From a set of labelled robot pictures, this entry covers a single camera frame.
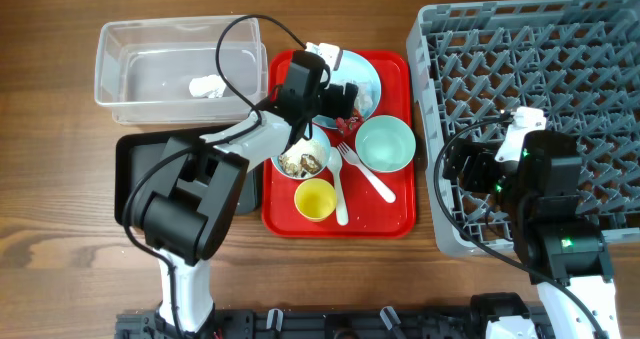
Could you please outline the red snack wrapper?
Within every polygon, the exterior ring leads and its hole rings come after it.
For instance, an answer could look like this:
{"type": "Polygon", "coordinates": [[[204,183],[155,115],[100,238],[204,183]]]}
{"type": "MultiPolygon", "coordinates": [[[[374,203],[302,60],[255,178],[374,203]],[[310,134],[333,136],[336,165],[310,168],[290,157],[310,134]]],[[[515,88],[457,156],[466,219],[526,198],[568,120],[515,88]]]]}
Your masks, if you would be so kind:
{"type": "Polygon", "coordinates": [[[345,119],[339,117],[335,120],[337,130],[343,137],[347,137],[350,134],[355,133],[363,123],[364,118],[357,109],[353,109],[349,118],[345,119]]]}

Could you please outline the light blue bowl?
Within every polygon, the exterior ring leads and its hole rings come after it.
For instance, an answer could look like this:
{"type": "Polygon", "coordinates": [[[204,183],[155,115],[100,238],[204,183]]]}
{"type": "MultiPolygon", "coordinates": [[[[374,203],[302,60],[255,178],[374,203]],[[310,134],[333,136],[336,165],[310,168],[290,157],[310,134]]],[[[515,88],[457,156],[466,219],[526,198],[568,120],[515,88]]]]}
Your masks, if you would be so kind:
{"type": "Polygon", "coordinates": [[[330,156],[330,141],[315,124],[283,154],[272,157],[276,170],[294,180],[306,180],[325,169],[330,156]]]}

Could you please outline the yellow plastic cup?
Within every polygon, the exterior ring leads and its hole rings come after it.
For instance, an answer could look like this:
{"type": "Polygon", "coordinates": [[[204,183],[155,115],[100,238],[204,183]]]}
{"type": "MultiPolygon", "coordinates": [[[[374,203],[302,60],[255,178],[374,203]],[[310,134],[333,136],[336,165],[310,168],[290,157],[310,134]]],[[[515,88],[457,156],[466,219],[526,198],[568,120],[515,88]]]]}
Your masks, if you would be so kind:
{"type": "Polygon", "coordinates": [[[297,187],[294,204],[303,217],[312,222],[320,222],[335,211],[336,191],[333,185],[324,179],[308,179],[297,187]]]}

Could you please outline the white tissue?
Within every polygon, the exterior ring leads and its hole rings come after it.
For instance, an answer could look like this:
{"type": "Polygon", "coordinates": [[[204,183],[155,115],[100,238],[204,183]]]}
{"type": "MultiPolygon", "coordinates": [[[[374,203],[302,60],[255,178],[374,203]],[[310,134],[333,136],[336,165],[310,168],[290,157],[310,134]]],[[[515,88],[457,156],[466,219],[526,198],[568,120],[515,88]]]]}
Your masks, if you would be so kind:
{"type": "Polygon", "coordinates": [[[189,92],[195,98],[221,98],[227,88],[217,74],[194,78],[189,83],[189,92]]]}

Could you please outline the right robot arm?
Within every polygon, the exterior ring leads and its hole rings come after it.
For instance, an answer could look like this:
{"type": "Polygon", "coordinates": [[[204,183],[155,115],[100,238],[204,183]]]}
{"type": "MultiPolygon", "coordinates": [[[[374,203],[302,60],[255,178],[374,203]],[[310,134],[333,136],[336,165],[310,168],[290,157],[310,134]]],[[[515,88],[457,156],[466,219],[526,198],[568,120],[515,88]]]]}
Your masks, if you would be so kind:
{"type": "Polygon", "coordinates": [[[553,131],[531,131],[505,173],[483,144],[454,136],[434,163],[437,179],[475,178],[477,190],[493,192],[512,220],[515,259],[525,271],[558,338],[618,338],[621,335],[614,270],[601,230],[577,213],[582,160],[576,142],[553,131]]]}

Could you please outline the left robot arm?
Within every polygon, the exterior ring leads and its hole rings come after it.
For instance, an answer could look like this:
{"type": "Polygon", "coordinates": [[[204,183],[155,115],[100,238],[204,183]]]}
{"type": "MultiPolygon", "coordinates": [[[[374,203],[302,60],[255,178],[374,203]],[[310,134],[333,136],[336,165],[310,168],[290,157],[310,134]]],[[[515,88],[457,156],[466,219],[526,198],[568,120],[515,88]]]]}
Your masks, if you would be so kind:
{"type": "Polygon", "coordinates": [[[163,299],[119,338],[215,338],[209,261],[223,243],[247,174],[313,136],[318,115],[336,118],[353,108],[352,89],[338,94],[330,80],[341,49],[313,45],[293,53],[285,82],[252,105],[242,122],[215,134],[177,132],[159,159],[116,196],[118,222],[131,243],[160,264],[163,299]]]}

